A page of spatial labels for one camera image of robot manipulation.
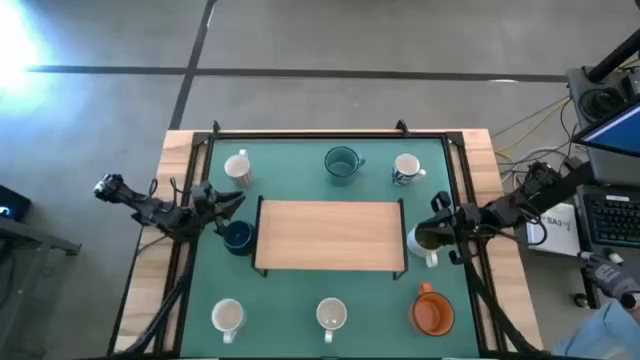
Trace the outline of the grey metal stand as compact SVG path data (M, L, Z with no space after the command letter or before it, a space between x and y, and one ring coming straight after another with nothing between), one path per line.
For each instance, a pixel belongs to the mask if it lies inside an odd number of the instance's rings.
M33 259L22 275L19 275L18 271L14 272L15 278L7 302L0 307L0 354L2 354L8 348L22 310L35 290L38 278L47 263L49 252L56 249L65 252L67 256L77 256L82 245L4 217L0 217L0 235L8 235L10 240L24 240L27 245L34 246Z

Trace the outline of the white mug checkered pattern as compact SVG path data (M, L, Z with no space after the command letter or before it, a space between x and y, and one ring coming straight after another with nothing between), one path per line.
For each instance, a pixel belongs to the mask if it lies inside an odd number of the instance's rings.
M224 164L226 175L240 188L248 188L252 184L252 168L248 152L240 149L235 155L230 156Z

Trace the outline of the white mug blue floral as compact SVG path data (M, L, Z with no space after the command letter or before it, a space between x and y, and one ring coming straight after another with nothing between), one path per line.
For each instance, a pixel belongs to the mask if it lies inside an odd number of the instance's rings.
M321 300L316 307L316 319L324 329L324 342L331 344L334 333L345 325L348 310L339 298L328 297Z
M411 153L401 153L394 160L392 182L396 185L408 185L414 180L425 177L426 174L427 172L421 168L419 159Z

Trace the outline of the black keyboard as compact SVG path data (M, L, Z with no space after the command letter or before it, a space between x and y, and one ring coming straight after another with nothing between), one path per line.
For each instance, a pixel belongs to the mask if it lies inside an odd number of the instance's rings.
M640 198L589 193L581 200L593 243L640 248Z

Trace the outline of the white mug green interior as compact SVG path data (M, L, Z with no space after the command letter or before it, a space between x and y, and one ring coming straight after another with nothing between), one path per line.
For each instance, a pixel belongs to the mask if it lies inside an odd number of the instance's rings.
M414 226L407 235L408 250L417 257L423 258L428 268L435 268L439 264L439 249L424 249L417 243L417 226Z

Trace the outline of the wooden shelf riser black legs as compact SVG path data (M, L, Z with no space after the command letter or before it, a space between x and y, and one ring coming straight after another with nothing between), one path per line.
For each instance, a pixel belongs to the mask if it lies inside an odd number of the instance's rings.
M408 270L404 201L302 201L258 198L251 266L271 270Z

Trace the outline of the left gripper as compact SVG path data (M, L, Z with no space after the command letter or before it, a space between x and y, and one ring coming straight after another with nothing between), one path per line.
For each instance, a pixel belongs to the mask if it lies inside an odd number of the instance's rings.
M223 236L226 215L234 215L246 196L242 191L218 192L208 181L204 181L191 188L191 198L199 223L213 223L214 232Z

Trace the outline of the green table mat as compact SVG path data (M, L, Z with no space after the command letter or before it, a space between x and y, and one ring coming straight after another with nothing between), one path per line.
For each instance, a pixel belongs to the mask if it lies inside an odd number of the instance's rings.
M234 185L225 161L245 149L253 182L236 218L253 222L259 197L273 200L404 201L408 226L428 218L430 202L450 187L443 145L438 139L358 139L351 148L366 159L355 180L336 187L324 166L330 140L218 140L213 147L209 179L215 189ZM415 155L427 174L408 185L392 182L395 158ZM183 330L185 357L474 357L477 337L465 270L448 260L428 268L408 257L409 270L398 280L388 272L271 271L262 277L247 257L231 254L212 229L197 246L194 275ZM423 282L453 305L455 323L441 337L417 332L408 310ZM345 325L324 342L316 307L328 297L347 307ZM214 305L225 298L240 302L245 322L232 344L211 321Z

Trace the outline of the plain white mug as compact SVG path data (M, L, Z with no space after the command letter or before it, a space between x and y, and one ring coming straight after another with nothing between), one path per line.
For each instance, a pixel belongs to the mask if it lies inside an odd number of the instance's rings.
M218 301L211 313L211 321L223 335L224 344L232 344L245 322L245 312L239 301L225 298Z

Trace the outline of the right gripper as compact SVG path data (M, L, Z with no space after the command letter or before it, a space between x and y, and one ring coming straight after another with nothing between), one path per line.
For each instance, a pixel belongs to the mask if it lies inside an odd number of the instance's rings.
M452 200L446 191L439 191L433 197L435 216L417 224L417 243L424 249L454 245L456 249L449 252L449 258L453 264L463 264L468 260L468 249L464 248L462 226L458 224L451 205Z

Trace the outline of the black support bar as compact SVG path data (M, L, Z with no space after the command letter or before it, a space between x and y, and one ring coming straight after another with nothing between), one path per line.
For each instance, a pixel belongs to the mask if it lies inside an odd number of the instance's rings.
M587 161L568 175L553 180L550 185L546 185L532 204L540 213L544 213L573 196L578 186L597 184L598 181L594 178L591 162Z

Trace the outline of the white cardboard box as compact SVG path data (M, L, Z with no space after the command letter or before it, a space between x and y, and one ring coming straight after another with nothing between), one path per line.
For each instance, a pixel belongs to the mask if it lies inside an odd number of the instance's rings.
M580 252L573 205L557 204L542 214L541 221L547 229L547 238L542 244L538 244L544 235L542 228L531 223L526 225L527 239L531 249L567 256L576 256Z

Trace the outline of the black device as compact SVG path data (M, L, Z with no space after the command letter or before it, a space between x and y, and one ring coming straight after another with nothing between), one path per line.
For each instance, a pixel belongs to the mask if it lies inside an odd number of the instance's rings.
M0 185L0 216L22 222L31 208L31 200Z

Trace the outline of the grey cart shelf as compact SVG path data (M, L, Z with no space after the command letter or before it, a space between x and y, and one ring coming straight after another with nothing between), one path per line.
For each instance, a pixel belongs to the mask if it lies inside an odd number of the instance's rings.
M640 198L640 158L608 154L603 150L588 152L597 185L582 185L574 196L583 250L617 260L640 283L640 248L597 244L590 240L581 198L589 193Z

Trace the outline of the dark blue mug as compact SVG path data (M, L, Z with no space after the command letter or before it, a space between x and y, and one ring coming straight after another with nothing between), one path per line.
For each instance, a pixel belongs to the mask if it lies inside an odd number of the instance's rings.
M237 256L249 255L254 247L254 227L245 221L231 222L224 233L224 246Z

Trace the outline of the person's hand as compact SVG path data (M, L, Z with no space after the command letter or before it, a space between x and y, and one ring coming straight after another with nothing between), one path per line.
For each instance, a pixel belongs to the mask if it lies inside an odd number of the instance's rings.
M617 299L623 308L640 308L640 285L621 265L592 252L581 252L586 276L607 296Z

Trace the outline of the grey equipment box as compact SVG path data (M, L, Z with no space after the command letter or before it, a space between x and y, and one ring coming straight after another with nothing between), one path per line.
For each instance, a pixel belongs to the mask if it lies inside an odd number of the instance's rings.
M570 97L582 129L640 97L640 67L614 70L600 82L586 78L591 69L572 68L567 72Z

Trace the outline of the teal enamel mug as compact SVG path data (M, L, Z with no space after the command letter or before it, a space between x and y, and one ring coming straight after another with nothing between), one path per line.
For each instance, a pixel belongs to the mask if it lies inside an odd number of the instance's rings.
M324 158L324 166L330 182L335 186L352 183L357 172L366 164L366 159L352 148L337 146L330 149Z

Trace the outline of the black pole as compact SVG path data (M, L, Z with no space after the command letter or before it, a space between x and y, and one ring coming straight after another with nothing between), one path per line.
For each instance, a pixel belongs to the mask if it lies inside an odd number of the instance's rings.
M600 82L638 50L640 50L638 44L621 44L598 65L589 70L586 73L586 78L590 82Z

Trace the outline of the black diagonal frame strut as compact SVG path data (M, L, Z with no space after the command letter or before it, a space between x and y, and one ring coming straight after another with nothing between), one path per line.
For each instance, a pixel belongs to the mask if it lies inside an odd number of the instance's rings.
M179 356L196 248L161 246L137 253L107 350L116 360Z
M525 337L516 329L506 313L498 304L496 298L491 294L489 289L484 285L482 279L476 273L473 265L465 266L469 276L469 286L481 297L489 313L492 315L493 322L498 325L498 329L511 341L516 352L521 355L533 356L540 355L541 351L530 344Z

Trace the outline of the orange enamel mug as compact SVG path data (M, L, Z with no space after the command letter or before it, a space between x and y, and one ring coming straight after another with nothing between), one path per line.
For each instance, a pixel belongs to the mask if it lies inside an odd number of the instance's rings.
M428 336L448 334L455 323L455 311L449 299L423 282L418 296L409 306L408 318L412 327Z

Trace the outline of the monitor with blue screen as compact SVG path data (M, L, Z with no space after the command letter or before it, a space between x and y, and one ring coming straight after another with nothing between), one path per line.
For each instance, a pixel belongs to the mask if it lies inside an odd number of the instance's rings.
M640 157L640 97L587 126L572 141L591 148Z

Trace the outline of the person's leg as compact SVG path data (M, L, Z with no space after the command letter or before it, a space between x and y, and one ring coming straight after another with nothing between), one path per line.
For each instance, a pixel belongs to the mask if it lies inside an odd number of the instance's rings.
M573 333L557 342L553 355L610 359L624 353L640 360L640 324L617 301L603 305Z

